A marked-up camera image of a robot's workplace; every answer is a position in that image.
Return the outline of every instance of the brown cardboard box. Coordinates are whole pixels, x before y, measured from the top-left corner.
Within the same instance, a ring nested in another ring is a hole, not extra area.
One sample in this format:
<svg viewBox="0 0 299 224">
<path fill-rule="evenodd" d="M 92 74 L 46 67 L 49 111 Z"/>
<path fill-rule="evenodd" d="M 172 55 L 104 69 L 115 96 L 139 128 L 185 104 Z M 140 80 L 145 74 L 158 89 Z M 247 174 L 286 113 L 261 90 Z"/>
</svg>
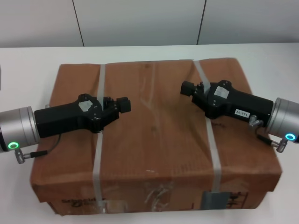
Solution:
<svg viewBox="0 0 299 224">
<path fill-rule="evenodd" d="M 237 60 L 200 64 L 210 82 L 226 79 L 251 93 Z M 61 65 L 50 106 L 73 102 L 82 93 L 97 96 L 99 75 L 100 65 Z M 98 135 L 87 130 L 62 134 L 55 150 L 35 159 L 31 185 L 40 202 L 60 215 L 256 208 L 281 175 L 273 149 L 245 122 L 212 120 L 222 174 L 220 193 L 210 193 L 214 170 L 206 119 L 191 98 L 180 95 L 185 80 L 200 82 L 191 60 L 107 64 L 104 95 L 128 97 L 132 111 L 104 128 L 100 186 L 105 209 L 98 207 L 93 187 Z M 56 139 L 43 139 L 38 150 L 47 150 Z"/>
</svg>

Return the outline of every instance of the green led ring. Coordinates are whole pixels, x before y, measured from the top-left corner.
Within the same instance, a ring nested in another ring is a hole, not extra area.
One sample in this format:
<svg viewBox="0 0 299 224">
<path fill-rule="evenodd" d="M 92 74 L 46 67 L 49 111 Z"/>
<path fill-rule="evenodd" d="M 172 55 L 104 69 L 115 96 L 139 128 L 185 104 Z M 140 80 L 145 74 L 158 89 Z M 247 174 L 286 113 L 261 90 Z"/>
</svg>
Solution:
<svg viewBox="0 0 299 224">
<path fill-rule="evenodd" d="M 13 141 L 13 142 L 9 143 L 8 147 L 10 149 L 16 149 L 17 147 L 19 147 L 19 143 Z"/>
</svg>

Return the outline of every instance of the white strap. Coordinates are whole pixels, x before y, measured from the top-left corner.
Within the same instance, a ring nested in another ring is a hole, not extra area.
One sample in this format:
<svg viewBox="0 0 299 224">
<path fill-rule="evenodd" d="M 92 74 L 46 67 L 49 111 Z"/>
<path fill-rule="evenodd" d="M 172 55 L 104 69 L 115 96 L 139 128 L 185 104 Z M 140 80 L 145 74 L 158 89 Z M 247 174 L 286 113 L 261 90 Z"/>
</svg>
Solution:
<svg viewBox="0 0 299 224">
<path fill-rule="evenodd" d="M 102 106 L 103 106 L 103 99 L 104 99 L 104 87 L 105 87 L 105 65 L 101 64 L 97 100 L 101 103 Z M 98 141 L 96 145 L 95 157 L 93 163 L 93 188 L 94 188 L 95 198 L 97 200 L 99 207 L 103 206 L 102 192 L 101 192 L 101 185 L 100 185 L 102 142 L 103 142 L 103 133 L 100 132 L 98 134 Z"/>
<path fill-rule="evenodd" d="M 193 61 L 193 62 L 199 73 L 199 77 L 204 85 L 204 95 L 205 97 L 207 97 L 207 94 L 210 91 L 211 84 L 207 79 L 199 61 Z M 206 118 L 206 131 L 207 131 L 207 138 L 209 142 L 209 148 L 211 152 L 213 169 L 214 169 L 214 180 L 213 180 L 213 186 L 211 191 L 218 192 L 220 190 L 220 182 L 221 182 L 221 163 L 220 163 L 218 149 L 216 146 L 216 141 L 213 133 L 212 123 L 209 118 Z"/>
</svg>

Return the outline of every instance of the silver cylindrical joint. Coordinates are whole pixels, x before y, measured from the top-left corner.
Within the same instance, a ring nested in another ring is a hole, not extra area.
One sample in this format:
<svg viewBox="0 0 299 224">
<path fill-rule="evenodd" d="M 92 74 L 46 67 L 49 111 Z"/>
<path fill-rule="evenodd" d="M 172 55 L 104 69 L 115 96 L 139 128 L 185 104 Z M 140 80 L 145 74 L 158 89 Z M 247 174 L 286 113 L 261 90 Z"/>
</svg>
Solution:
<svg viewBox="0 0 299 224">
<path fill-rule="evenodd" d="M 299 136 L 299 104 L 277 98 L 266 132 L 289 141 L 295 141 Z"/>
<path fill-rule="evenodd" d="M 1 112 L 0 130 L 5 146 L 0 152 L 35 145 L 40 140 L 31 107 Z"/>
</svg>

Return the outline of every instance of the white table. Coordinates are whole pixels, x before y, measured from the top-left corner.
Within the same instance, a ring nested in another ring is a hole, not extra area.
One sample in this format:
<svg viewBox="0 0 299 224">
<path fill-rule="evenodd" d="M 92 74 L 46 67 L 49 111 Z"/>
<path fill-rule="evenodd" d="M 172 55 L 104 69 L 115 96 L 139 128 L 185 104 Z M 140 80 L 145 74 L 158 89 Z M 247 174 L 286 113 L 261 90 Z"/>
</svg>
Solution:
<svg viewBox="0 0 299 224">
<path fill-rule="evenodd" d="M 235 57 L 254 94 L 299 102 L 299 43 L 198 45 L 162 47 L 85 47 L 0 49 L 2 81 L 0 111 L 23 106 L 33 110 L 49 102 L 62 63 L 207 59 Z M 130 223 L 130 224 L 258 224 L 298 223 L 299 145 L 290 143 L 278 155 L 283 174 L 274 192 L 255 210 L 210 210 L 92 216 L 55 215 L 39 203 L 29 177 L 33 160 L 17 164 L 14 153 L 0 155 L 0 222 L 8 223 Z"/>
</svg>

